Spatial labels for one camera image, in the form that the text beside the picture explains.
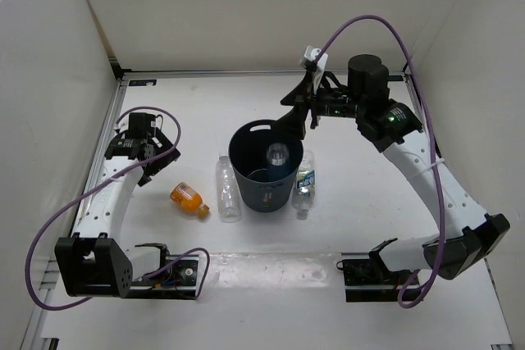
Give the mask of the clear bottle with green label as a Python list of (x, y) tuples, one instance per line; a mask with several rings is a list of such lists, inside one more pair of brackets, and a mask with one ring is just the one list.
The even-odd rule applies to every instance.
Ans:
[(309, 150), (304, 151), (292, 190), (292, 206), (296, 216), (306, 219), (315, 199), (315, 156)]

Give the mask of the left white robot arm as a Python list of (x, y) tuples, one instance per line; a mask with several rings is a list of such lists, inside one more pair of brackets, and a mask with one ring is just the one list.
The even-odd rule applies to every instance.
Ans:
[(131, 112), (103, 157), (102, 174), (84, 215), (69, 237), (60, 238), (55, 256), (63, 283), (72, 297), (119, 297), (133, 286), (164, 284), (172, 275), (168, 248), (142, 243), (119, 245), (121, 227), (137, 187), (176, 161), (180, 152), (147, 112)]

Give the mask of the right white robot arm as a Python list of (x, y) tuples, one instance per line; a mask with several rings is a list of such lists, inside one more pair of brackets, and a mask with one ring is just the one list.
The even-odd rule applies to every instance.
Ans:
[(358, 132), (392, 163), (412, 186), (436, 222), (430, 238), (389, 239), (368, 254), (368, 274), (387, 284), (398, 271), (428, 269), (452, 280), (492, 252), (509, 231), (509, 221), (473, 201), (436, 154), (429, 127), (412, 110), (390, 97), (389, 71), (374, 55), (349, 59), (345, 84), (328, 86), (332, 74), (322, 58), (306, 56), (305, 74), (281, 104), (289, 111), (278, 120), (256, 120), (232, 136), (228, 155), (244, 202), (263, 209), (263, 194), (275, 207), (290, 195), (291, 178), (304, 157), (307, 129), (322, 116), (351, 118)]

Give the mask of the orange juice bottle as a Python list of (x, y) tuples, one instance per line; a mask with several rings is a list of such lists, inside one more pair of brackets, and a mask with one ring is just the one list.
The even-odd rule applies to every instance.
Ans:
[(209, 206), (202, 197), (186, 182), (180, 182), (170, 194), (170, 199), (188, 214), (204, 218), (209, 213)]

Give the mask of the clear plastic water bottle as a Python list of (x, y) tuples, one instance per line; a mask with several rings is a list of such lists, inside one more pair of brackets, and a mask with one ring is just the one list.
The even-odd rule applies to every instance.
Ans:
[(240, 197), (235, 172), (226, 155), (216, 164), (217, 209), (221, 220), (233, 223), (240, 219)]

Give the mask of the blue-tinted plastic bottle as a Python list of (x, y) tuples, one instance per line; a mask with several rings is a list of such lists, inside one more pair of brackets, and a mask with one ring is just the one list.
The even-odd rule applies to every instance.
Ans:
[(283, 143), (273, 143), (267, 149), (267, 170), (270, 181), (284, 179), (290, 173), (289, 149)]

